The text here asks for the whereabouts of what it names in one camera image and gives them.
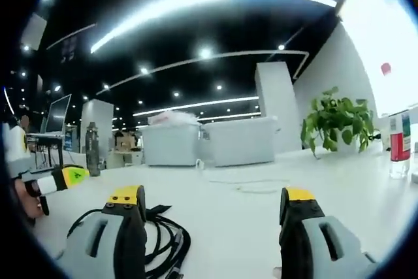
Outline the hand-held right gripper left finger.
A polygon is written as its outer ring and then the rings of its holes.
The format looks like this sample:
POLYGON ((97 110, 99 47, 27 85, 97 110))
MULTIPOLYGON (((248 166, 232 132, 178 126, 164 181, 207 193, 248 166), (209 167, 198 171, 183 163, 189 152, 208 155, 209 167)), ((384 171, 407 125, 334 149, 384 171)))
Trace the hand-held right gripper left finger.
POLYGON ((145 223, 144 187, 118 188, 71 229, 63 270, 69 278, 145 278, 145 223))

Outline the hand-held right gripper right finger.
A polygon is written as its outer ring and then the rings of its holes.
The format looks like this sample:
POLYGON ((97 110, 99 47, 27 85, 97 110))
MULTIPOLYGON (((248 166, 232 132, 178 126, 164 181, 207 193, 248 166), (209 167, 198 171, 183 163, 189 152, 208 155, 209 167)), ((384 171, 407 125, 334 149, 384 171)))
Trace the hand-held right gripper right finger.
POLYGON ((378 268, 355 234, 326 216, 308 190, 281 190, 280 226, 280 278, 368 278, 378 268))

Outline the person's left hand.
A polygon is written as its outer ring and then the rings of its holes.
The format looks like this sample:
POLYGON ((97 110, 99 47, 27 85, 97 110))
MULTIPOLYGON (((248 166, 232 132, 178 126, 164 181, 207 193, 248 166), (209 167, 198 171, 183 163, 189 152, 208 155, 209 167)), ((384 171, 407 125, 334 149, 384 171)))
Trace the person's left hand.
POLYGON ((28 194, 25 188, 25 184, 20 179, 13 181, 13 188, 19 206, 22 210, 23 217, 25 218, 26 222, 31 227, 33 227, 36 223, 36 219, 44 215, 39 199, 28 194))

